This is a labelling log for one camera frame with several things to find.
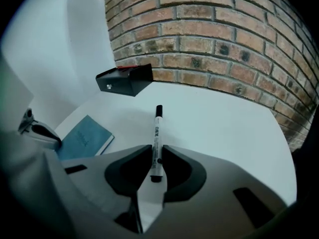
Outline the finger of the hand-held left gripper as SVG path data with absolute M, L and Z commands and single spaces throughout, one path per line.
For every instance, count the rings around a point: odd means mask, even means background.
M 60 137 L 48 125 L 35 120 L 32 109 L 28 108 L 19 125 L 18 132 L 21 135 L 32 138 L 44 148 L 58 150 L 62 141 Z

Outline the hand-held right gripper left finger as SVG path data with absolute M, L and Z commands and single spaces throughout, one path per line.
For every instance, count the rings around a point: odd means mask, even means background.
M 151 145 L 62 161 L 71 181 L 91 203 L 113 224 L 137 235 L 144 232 L 138 190 L 151 164 Z

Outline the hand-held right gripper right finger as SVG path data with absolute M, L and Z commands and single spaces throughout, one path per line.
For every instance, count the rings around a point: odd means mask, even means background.
M 286 208 L 269 187 L 233 162 L 166 145 L 163 210 L 149 239 L 239 239 Z

